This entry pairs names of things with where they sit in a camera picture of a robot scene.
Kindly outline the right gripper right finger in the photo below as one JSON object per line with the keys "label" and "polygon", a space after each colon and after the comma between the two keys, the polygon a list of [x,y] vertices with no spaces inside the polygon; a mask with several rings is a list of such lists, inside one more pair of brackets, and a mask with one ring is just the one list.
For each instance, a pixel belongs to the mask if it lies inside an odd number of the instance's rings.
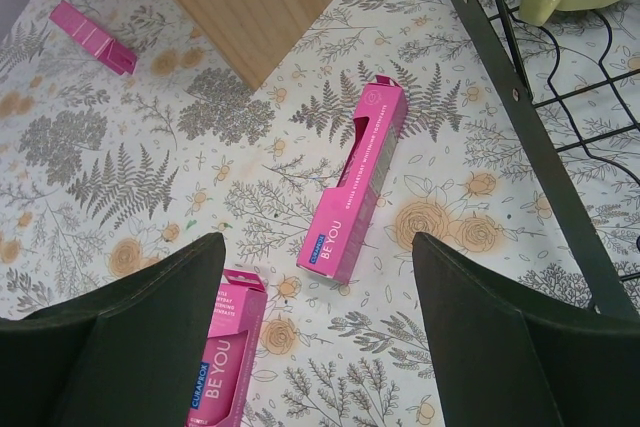
{"label": "right gripper right finger", "polygon": [[446,425],[638,425],[638,322],[548,297],[427,233],[412,257]]}

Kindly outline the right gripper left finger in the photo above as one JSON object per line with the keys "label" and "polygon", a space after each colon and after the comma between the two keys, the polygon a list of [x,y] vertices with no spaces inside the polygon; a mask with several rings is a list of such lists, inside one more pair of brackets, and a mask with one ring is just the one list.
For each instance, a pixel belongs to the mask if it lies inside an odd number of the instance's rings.
{"label": "right gripper left finger", "polygon": [[87,294],[3,319],[2,425],[184,425],[225,254],[209,233]]}

